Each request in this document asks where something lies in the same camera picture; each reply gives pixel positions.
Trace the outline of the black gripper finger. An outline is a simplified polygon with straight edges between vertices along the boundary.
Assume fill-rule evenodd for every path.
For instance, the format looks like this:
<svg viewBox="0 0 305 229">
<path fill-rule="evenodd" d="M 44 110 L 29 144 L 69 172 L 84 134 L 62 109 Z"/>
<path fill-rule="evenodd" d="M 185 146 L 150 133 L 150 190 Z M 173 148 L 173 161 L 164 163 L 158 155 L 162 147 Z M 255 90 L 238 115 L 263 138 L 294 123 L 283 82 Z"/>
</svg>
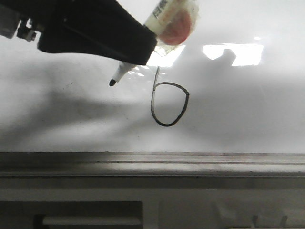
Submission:
<svg viewBox="0 0 305 229">
<path fill-rule="evenodd" d="M 156 44 L 156 35 L 115 0 L 59 0 L 38 49 L 145 65 Z"/>
</svg>

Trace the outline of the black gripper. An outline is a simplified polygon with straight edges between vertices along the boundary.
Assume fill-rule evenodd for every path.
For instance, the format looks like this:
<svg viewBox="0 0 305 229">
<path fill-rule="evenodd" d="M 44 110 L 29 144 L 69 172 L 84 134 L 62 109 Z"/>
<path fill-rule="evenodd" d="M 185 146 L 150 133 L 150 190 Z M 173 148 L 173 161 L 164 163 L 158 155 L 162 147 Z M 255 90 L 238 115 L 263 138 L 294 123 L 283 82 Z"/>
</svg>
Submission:
<svg viewBox="0 0 305 229">
<path fill-rule="evenodd" d="M 43 32 L 57 6 L 56 0 L 2 0 L 0 2 L 0 34 L 14 35 L 28 42 L 36 32 Z"/>
</svg>

